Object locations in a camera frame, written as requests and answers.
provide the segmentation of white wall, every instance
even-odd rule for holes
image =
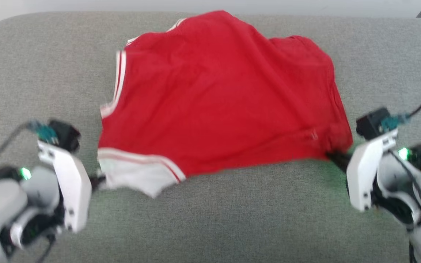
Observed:
[[[421,0],[0,0],[0,20],[44,11],[185,11],[416,17]]]

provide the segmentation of green light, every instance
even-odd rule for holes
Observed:
[[[407,160],[407,158],[409,157],[410,151],[408,148],[402,148],[401,150],[399,150],[399,157],[403,160]]]
[[[32,174],[27,168],[21,168],[20,175],[22,176],[22,178],[24,178],[24,180],[29,180],[30,178],[32,178]]]

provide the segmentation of red fabric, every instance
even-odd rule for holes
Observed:
[[[305,37],[267,39],[218,11],[125,47],[99,148],[162,155],[186,176],[325,159],[352,134],[329,56]]]

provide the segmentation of red stripe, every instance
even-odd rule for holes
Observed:
[[[116,100],[118,90],[120,88],[120,78],[121,78],[121,58],[122,58],[122,52],[120,52],[120,61],[118,66],[118,81],[117,81],[117,88],[115,89],[115,96],[113,97],[113,101]]]
[[[170,172],[173,173],[173,175],[175,176],[175,179],[177,180],[178,183],[180,183],[180,178],[175,174],[175,172],[170,168],[170,166],[160,160],[160,159],[156,159],[156,160],[137,160],[134,159],[133,157],[124,157],[124,156],[119,156],[119,155],[114,155],[112,153],[102,153],[100,155],[98,155],[98,158],[100,159],[117,159],[117,160],[123,160],[123,161],[128,161],[131,163],[140,163],[140,164],[147,164],[147,163],[160,163],[162,165],[164,165],[168,170],[170,170]]]

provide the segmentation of gray couch cushion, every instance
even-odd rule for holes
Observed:
[[[0,22],[0,143],[28,118],[60,118],[81,131],[78,156],[94,172],[99,106],[113,95],[115,51],[186,16],[42,13]],[[326,51],[352,130],[376,107],[399,112],[421,102],[419,19],[240,18],[267,37],[305,35]],[[400,145],[417,142],[421,113],[399,131]],[[0,160],[36,162],[28,134]],[[334,165],[303,160],[202,175],[157,199],[127,189],[97,193],[85,231],[62,236],[46,262],[406,262],[407,244],[390,215],[351,208]],[[14,262],[33,262],[42,245]]]

